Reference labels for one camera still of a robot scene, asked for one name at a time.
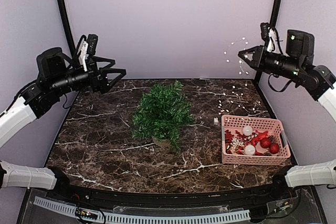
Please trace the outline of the white light battery box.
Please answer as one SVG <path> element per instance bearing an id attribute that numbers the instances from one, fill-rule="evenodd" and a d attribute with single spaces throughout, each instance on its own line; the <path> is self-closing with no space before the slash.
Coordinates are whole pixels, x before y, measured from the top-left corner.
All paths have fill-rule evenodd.
<path id="1" fill-rule="evenodd" d="M 215 124 L 215 125 L 218 125 L 218 124 L 219 124 L 219 120 L 218 120 L 218 118 L 214 118 L 213 121 L 214 121 L 214 124 Z"/>

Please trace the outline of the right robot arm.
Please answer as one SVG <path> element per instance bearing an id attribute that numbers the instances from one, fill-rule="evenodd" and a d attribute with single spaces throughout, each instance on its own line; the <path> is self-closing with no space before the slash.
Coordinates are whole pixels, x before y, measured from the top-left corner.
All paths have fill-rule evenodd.
<path id="1" fill-rule="evenodd" d="M 250 68 L 287 78 L 296 87 L 302 86 L 335 118 L 335 75 L 324 65 L 313 65 L 314 35 L 305 31 L 287 31 L 286 52 L 275 53 L 266 46 L 255 46 L 238 53 Z M 335 189 L 335 161 L 293 166 L 273 177 L 268 195 L 280 199 L 288 188 L 325 185 Z"/>

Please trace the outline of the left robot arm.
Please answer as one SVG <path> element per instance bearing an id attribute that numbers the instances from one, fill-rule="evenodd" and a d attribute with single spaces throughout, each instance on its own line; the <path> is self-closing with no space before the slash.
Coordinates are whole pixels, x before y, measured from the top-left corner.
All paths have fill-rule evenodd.
<path id="1" fill-rule="evenodd" d="M 37 56 L 37 79 L 21 88 L 1 113 L 1 146 L 25 126 L 40 119 L 63 95 L 86 87 L 105 94 L 126 75 L 126 70 L 114 68 L 113 59 L 94 54 L 91 49 L 84 54 L 88 59 L 71 59 L 61 48 L 55 47 Z M 1 161 L 1 187 L 53 190 L 63 201 L 74 197 L 69 178 L 57 167 L 35 168 Z"/>

